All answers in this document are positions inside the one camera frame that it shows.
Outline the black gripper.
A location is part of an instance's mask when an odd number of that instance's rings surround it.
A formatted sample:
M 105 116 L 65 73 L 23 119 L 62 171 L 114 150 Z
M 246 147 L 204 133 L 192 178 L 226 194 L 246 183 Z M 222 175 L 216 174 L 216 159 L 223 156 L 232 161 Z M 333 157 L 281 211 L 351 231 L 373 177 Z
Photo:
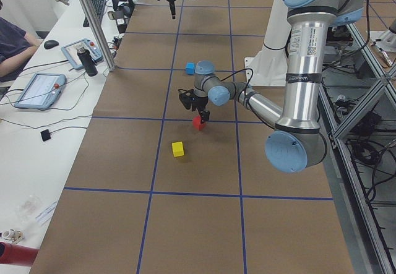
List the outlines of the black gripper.
M 176 0 L 167 0 L 167 1 L 169 2 L 169 6 L 170 6 L 171 18 L 175 19 L 176 18 L 176 6 L 175 6 Z
M 200 123 L 204 124 L 210 119 L 210 111 L 206 110 L 206 106 L 208 103 L 208 97 L 192 97 L 191 109 L 192 111 L 199 112 Z

